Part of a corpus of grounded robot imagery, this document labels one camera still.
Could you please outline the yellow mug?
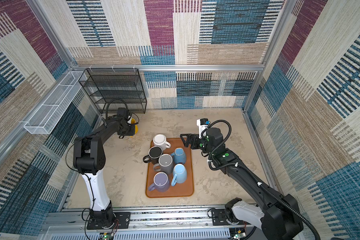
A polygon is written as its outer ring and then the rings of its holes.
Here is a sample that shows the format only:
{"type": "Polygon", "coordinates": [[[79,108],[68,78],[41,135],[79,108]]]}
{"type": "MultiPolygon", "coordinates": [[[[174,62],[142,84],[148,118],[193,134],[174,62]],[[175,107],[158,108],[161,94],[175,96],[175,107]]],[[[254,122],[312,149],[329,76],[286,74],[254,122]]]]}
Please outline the yellow mug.
{"type": "Polygon", "coordinates": [[[131,137],[136,135],[137,132],[138,132],[138,126],[137,126],[136,123],[137,122],[136,122],[136,120],[134,118],[130,118],[128,120],[128,124],[131,126],[131,131],[130,131],[131,132],[131,137]]]}

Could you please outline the light blue mug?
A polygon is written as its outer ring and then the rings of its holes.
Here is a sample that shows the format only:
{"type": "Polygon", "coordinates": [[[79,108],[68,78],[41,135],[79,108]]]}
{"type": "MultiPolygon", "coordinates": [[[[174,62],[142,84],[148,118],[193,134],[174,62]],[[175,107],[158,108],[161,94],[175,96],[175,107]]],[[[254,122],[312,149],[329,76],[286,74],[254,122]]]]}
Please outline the light blue mug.
{"type": "Polygon", "coordinates": [[[187,169],[183,164],[177,164],[173,168],[173,179],[171,186],[174,187],[176,184],[182,184],[187,180],[187,169]]]}

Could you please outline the brown plastic tray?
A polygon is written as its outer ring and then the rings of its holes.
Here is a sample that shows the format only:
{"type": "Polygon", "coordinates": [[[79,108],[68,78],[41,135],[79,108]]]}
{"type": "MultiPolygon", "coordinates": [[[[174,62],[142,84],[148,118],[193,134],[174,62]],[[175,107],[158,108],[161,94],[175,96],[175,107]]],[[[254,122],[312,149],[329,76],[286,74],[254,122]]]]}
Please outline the brown plastic tray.
{"type": "Polygon", "coordinates": [[[148,198],[171,198],[171,197],[189,197],[194,193],[193,167],[192,167],[192,153],[191,149],[185,148],[180,138],[169,138],[167,141],[172,145],[169,149],[164,151],[164,154],[171,154],[176,148],[183,148],[186,154],[185,168],[187,170],[187,180],[182,184],[170,186],[169,189],[163,193],[152,190],[149,191],[149,186],[154,183],[154,176],[157,173],[153,164],[148,164],[148,173],[146,181],[146,196],[148,198]]]}

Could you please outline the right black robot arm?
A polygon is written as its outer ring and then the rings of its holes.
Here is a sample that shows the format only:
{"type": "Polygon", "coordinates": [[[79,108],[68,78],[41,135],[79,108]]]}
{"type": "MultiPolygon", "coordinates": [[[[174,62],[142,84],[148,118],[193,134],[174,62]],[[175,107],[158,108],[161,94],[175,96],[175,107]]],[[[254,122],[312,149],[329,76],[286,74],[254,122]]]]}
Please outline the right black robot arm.
{"type": "Polygon", "coordinates": [[[181,134],[186,148],[201,150],[212,171],[222,171],[235,180],[256,202],[249,205],[234,199],[226,204],[225,214],[230,224],[240,221],[252,224],[262,230],[268,240],[292,240],[307,226],[316,240],[321,237],[310,221],[299,209],[297,200],[290,194],[283,195],[271,188],[252,172],[225,143],[232,133],[232,126],[226,120],[210,122],[197,120],[197,134],[181,134]]]}

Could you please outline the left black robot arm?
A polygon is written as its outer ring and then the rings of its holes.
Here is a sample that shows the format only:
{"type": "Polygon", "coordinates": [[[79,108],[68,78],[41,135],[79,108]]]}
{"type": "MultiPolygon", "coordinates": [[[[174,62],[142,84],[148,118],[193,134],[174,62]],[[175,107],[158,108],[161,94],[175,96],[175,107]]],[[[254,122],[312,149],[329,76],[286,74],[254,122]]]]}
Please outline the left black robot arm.
{"type": "Polygon", "coordinates": [[[104,171],[106,155],[103,144],[114,134],[120,139],[133,136],[136,125],[132,122],[132,113],[122,99],[112,99],[106,106],[103,125],[89,135],[77,137],[73,145],[73,167],[79,173],[87,187],[90,197],[87,226],[85,230],[110,229],[118,224],[113,206],[107,195],[104,171]]]}

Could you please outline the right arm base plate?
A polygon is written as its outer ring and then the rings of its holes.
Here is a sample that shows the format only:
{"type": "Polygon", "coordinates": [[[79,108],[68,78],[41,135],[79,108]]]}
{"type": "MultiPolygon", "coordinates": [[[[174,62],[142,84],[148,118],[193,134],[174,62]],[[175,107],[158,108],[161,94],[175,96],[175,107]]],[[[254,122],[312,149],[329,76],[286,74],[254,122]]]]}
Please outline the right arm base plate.
{"type": "Polygon", "coordinates": [[[214,226],[237,225],[239,223],[231,210],[211,208],[207,215],[212,219],[214,226]]]}

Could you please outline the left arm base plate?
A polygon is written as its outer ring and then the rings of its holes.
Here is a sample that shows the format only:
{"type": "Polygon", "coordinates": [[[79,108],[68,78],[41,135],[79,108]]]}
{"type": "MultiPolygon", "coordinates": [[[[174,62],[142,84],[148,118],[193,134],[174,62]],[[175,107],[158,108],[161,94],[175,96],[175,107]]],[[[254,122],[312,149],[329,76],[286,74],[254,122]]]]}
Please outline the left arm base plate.
{"type": "Polygon", "coordinates": [[[131,212],[116,212],[113,220],[92,220],[87,223],[86,230],[105,230],[127,229],[130,224],[131,212]]]}

